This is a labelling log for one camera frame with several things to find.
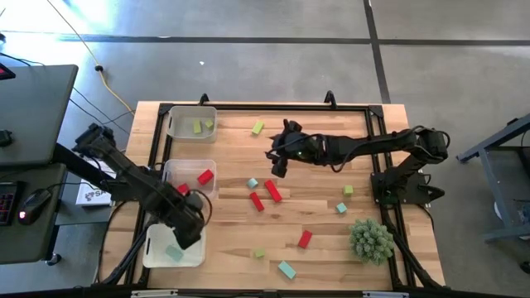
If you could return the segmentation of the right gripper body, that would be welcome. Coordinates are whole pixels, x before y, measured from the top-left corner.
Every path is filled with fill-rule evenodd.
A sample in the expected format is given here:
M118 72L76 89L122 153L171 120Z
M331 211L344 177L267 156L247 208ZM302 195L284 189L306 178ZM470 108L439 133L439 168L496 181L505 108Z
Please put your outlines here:
M302 126L292 120L283 120L281 133L270 137L272 148L265 152L266 158L272 161L272 174L284 178L289 160L315 163L323 154L323 136L306 134Z

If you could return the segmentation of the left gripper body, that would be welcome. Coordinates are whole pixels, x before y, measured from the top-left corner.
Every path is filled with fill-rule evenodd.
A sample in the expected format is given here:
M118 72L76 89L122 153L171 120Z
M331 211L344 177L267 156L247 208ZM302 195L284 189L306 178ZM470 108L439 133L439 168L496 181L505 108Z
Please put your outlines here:
M200 197L186 197L171 211L173 233L179 246L186 250L201 239L205 226Z

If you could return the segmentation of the long teal block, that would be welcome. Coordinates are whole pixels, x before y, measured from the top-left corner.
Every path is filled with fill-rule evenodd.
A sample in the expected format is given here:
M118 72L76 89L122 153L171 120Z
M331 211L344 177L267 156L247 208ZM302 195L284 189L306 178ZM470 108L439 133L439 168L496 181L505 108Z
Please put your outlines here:
M296 276L296 271L294 270L294 268L289 264L287 263L286 261L281 261L279 264L278 264L278 269L287 277L289 278L290 280L294 279L295 276Z
M173 262L179 262L183 256L184 253L180 248L174 247L172 245L168 245L165 250L165 254L173 261Z

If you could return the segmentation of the clear plastic bin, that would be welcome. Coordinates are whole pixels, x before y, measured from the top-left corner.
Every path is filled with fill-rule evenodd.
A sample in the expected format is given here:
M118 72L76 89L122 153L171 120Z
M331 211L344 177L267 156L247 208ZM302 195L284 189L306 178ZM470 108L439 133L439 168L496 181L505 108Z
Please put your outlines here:
M173 106L169 113L167 135L178 142L212 143L217 137L217 109L208 106ZM201 121L202 133L194 134L193 121ZM205 122L211 119L212 128L207 128Z
M211 171L213 177L202 185L198 178L206 171ZM200 190L210 199L216 199L218 194L216 176L216 163L213 160L171 159L164 165L162 180L169 182L175 188L187 184L190 189Z
M147 268L161 267L198 267L206 256L206 228L201 232L201 239L187 248L182 249L176 241L173 230L164 224L153 224L147 230L146 247L142 264ZM179 262L173 262L166 254L168 245L180 248L184 256Z

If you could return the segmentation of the white printed box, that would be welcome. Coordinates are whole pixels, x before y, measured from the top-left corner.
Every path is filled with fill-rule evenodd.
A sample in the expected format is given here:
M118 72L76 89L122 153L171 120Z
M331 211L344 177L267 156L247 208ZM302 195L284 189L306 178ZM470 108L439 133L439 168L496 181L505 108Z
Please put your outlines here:
M103 173L111 176L113 179L116 173L102 161L86 160L90 165L98 167L101 166ZM75 201L79 206L97 206L97 205L111 205L111 194L101 190L99 187L90 184L87 180L80 181L77 198Z

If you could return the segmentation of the green artificial plant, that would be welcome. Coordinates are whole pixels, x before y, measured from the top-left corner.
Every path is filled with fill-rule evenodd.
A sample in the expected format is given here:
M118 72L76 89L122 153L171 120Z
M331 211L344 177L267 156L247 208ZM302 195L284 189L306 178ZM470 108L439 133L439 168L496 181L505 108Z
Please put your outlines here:
M349 231L349 248L362 263L380 266L394 255L393 236L377 221L357 219Z

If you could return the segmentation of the black computer mouse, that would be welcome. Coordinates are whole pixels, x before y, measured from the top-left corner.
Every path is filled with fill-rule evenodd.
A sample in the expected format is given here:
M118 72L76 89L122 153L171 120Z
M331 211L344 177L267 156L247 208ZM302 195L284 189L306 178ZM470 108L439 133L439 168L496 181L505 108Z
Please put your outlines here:
M48 189L37 189L32 192L19 209L17 216L19 224L33 224L40 217L50 199L51 192Z

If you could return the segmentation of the grey desk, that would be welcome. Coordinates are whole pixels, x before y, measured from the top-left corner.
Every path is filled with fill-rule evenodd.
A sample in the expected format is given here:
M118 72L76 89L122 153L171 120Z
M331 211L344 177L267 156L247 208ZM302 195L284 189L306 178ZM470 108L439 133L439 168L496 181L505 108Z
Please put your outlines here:
M0 265L51 259L52 239L58 230L55 226L55 219L65 175L66 169L62 164L12 172L0 171L0 182L22 182L22 190L12 224L0 226ZM37 189L48 189L51 192L51 199L33 224L19 224L17 216L22 203Z
M73 90L77 65L12 67L0 79L0 132L12 143L0 147L0 166L46 164L52 158Z

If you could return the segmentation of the black keyboard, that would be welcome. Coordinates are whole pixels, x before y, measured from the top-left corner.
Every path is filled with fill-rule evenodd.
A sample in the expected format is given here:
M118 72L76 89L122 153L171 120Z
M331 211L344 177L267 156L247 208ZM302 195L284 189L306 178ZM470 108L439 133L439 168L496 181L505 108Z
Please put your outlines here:
M0 226L12 224L21 190L21 181L0 182Z

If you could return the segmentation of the blue-grey metal cart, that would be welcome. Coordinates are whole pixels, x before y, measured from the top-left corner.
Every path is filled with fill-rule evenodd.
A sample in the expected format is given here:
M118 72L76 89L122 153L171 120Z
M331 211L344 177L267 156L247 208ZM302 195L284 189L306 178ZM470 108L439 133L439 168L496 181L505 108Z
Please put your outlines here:
M530 137L530 113L456 156L461 163L479 158L503 226L486 233L487 243L510 238L530 240L530 146L508 146Z

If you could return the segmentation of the black aluminium table frame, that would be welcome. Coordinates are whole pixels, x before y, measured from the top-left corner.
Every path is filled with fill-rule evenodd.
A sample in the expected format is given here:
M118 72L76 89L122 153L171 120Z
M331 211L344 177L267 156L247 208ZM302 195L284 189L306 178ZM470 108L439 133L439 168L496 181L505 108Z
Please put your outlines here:
M381 209L372 196L372 172L397 163L392 158L361 156L335 174L321 166L291 162L283 179L273 179L282 201L275 203L263 185L256 192L264 211L251 202L247 180L263 184L272 179L271 162L265 152L284 119L299 122L305 132L365 137L404 129L407 115L400 105L345 104L332 108L324 103L244 104L218 103L215 142L175 142L166 134L169 118L162 103L142 102L133 122L128 155L138 163L153 154L157 161L169 159L213 160L218 194L213 217L206 231L206 256L198 267L155 268L147 284L151 288L186 290L388 290L394 281L405 281L402 260L381 266L360 262L349 250L349 227L356 219L378 219ZM252 129L264 127L259 135ZM343 188L352 185L351 196ZM344 203L340 214L336 206ZM306 249L298 242L304 230L312 232ZM254 251L264 248L264 258ZM294 279L279 269L281 261L296 271Z

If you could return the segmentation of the white bracket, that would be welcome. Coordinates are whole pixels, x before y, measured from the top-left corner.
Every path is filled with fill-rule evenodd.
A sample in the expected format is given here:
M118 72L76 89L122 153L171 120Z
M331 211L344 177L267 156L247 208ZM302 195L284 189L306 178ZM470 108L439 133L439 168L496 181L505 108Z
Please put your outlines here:
M173 298L178 297L175 290L141 290L132 291L130 298Z
M363 291L363 298L410 298L406 292L396 291Z

